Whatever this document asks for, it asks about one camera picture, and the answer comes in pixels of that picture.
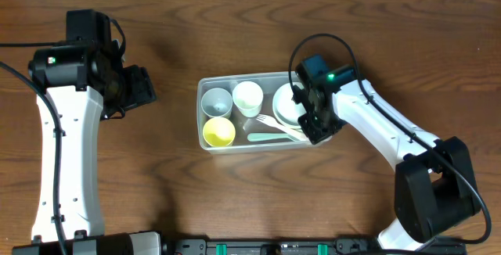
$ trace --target white cup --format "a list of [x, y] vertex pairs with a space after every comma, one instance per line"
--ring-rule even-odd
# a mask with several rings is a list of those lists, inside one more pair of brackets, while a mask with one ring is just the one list
[[245, 117], [255, 117], [261, 112], [263, 90], [258, 84], [245, 81], [233, 89], [233, 102]]
[[212, 88], [202, 97], [202, 110], [210, 118], [229, 118], [232, 107], [232, 96], [223, 88]]

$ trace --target green connector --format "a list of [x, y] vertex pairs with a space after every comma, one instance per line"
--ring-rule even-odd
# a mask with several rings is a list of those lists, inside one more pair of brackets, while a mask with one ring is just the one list
[[226, 255], [226, 244], [216, 245], [216, 255]]
[[319, 244], [319, 254], [318, 255], [329, 255], [329, 247], [327, 244]]

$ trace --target plastic utensil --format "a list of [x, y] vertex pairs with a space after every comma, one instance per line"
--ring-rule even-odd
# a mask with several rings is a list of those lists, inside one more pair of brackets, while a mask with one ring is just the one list
[[239, 83], [232, 93], [233, 102], [245, 117], [255, 117], [261, 112], [263, 90], [258, 84], [245, 81]]
[[202, 111], [210, 118], [229, 118], [232, 114], [232, 96], [224, 88], [212, 88], [202, 97]]
[[214, 147], [231, 146], [235, 133], [233, 123], [224, 117], [211, 118], [202, 130], [205, 142]]
[[[303, 84], [294, 82], [294, 85], [303, 88]], [[306, 113], [302, 104], [296, 104], [292, 100], [292, 89], [290, 84], [286, 83], [276, 90], [273, 96], [272, 111], [275, 118], [283, 125], [292, 129], [299, 129], [301, 125], [297, 119]]]
[[249, 142], [262, 142], [262, 141], [270, 141], [274, 139], [280, 138], [288, 138], [293, 141], [298, 141], [295, 137], [289, 134], [281, 134], [281, 133], [250, 133], [247, 135], [247, 140]]
[[273, 117], [270, 117], [268, 115], [263, 115], [263, 114], [259, 114], [258, 117], [256, 118], [259, 122], [262, 122], [263, 124], [266, 124], [268, 125], [269, 127], [274, 127], [274, 128], [277, 128], [281, 131], [284, 131], [286, 132], [287, 134], [297, 138], [298, 140], [302, 140], [302, 141], [307, 141], [308, 140], [308, 137], [306, 137], [305, 134], [299, 132], [299, 131], [296, 131], [296, 130], [293, 130], [293, 129], [290, 129], [288, 127], [285, 127], [283, 126], [282, 124], [279, 124], [275, 118]]

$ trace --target yellow cup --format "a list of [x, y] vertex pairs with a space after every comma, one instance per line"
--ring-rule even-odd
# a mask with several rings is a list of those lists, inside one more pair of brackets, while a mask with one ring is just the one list
[[202, 135], [210, 146], [231, 146], [235, 139], [235, 126], [224, 117], [211, 118], [204, 125]]

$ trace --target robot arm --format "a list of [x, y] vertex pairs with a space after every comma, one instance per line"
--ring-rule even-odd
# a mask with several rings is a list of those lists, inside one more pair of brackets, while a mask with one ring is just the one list
[[[383, 249], [418, 250], [436, 235], [475, 215], [478, 201], [464, 183], [441, 166], [436, 157], [389, 121], [363, 94], [351, 66], [330, 70], [320, 56], [304, 60], [296, 74], [305, 89], [293, 86], [294, 100], [306, 109], [299, 117], [312, 143], [338, 132], [346, 123], [357, 129], [395, 170], [397, 219], [382, 231]], [[451, 163], [476, 189], [467, 147], [458, 138], [446, 141], [424, 131], [385, 102], [365, 79], [365, 91], [384, 112]], [[442, 173], [431, 182], [429, 173]]]
[[[123, 44], [111, 41], [110, 23]], [[93, 10], [67, 14], [67, 40], [36, 51], [28, 70], [59, 115], [63, 129], [59, 210], [65, 239], [104, 235], [97, 189], [97, 134], [101, 120], [156, 99], [145, 68], [123, 67], [124, 35], [115, 20]], [[42, 178], [33, 242], [57, 241], [52, 191], [55, 163], [54, 124], [37, 100], [42, 124]]]

